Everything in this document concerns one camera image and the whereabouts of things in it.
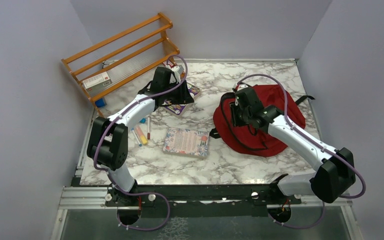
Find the red student backpack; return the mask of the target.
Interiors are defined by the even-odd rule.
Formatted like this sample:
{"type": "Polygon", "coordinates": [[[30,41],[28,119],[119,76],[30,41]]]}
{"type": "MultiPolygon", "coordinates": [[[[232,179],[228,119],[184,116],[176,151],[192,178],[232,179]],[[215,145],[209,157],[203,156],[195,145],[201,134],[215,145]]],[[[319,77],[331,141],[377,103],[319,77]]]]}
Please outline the red student backpack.
{"type": "MultiPolygon", "coordinates": [[[[281,87],[277,84],[254,85],[251,87],[264,107],[275,106],[280,111],[285,109],[285,97],[281,87]]],[[[306,119],[298,105],[306,99],[314,100],[310,95],[303,95],[294,101],[291,95],[287,94],[287,115],[294,123],[302,129],[306,127],[306,119]]],[[[277,138],[269,135],[268,122],[260,121],[259,128],[246,124],[237,119],[240,109],[235,106],[236,96],[233,92],[221,96],[219,106],[213,113],[213,128],[209,135],[214,139],[221,138],[232,150],[246,155],[260,157],[273,157],[280,154],[288,146],[277,138]]]]}

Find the purple comic book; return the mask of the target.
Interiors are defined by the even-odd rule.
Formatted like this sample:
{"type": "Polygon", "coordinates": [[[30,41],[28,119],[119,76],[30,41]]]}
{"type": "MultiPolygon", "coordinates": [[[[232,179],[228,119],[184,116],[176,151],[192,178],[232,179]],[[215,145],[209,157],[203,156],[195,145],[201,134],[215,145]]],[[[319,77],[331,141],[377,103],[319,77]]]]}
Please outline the purple comic book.
{"type": "Polygon", "coordinates": [[[187,89],[190,97],[186,98],[185,101],[181,101],[182,104],[174,104],[171,100],[166,100],[162,108],[169,114],[178,118],[182,117],[187,108],[195,102],[195,100],[201,95],[201,89],[193,84],[187,83],[187,89]]]}

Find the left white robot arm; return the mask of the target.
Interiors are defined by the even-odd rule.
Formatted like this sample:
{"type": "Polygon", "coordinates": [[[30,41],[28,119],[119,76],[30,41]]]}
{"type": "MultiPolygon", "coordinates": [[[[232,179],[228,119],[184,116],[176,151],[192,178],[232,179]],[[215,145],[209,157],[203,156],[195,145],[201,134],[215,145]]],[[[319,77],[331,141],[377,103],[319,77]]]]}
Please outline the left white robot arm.
{"type": "Polygon", "coordinates": [[[174,104],[194,102],[186,74],[182,65],[157,67],[153,79],[127,106],[107,118],[99,116],[92,123],[86,154],[93,159],[97,170],[108,174],[111,183],[119,189],[118,199],[124,205],[132,205],[137,200],[137,191],[133,188],[136,180],[125,164],[129,133],[140,120],[166,101],[174,104]]]}

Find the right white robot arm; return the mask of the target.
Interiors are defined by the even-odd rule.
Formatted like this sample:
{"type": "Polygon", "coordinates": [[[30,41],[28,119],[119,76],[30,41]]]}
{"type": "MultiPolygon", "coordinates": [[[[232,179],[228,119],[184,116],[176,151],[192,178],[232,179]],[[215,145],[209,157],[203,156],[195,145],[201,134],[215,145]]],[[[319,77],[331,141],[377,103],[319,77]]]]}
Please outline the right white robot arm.
{"type": "Polygon", "coordinates": [[[333,203],[356,182],[354,157],[347,148],[338,150],[319,141],[294,123],[286,109],[263,106],[251,87],[240,89],[234,95],[230,108],[235,127],[251,125],[267,133],[298,153],[315,171],[279,179],[268,190],[272,202],[280,204],[293,195],[313,195],[325,203],[333,203]]]}

